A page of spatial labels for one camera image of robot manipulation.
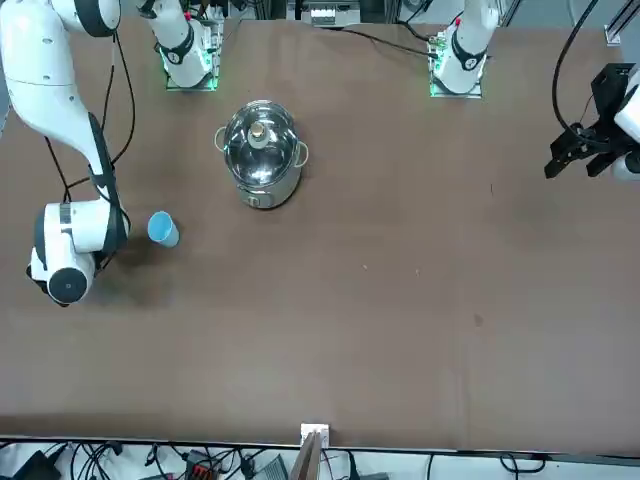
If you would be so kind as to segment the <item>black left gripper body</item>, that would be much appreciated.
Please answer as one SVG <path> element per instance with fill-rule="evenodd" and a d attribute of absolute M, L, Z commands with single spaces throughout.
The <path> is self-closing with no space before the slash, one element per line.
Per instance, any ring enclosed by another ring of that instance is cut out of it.
<path fill-rule="evenodd" d="M 608 63 L 592 80 L 591 90 L 598 118 L 582 130 L 590 140 L 614 146 L 624 137 L 614 122 L 614 116 L 623 101 L 632 72 L 632 63 Z"/>

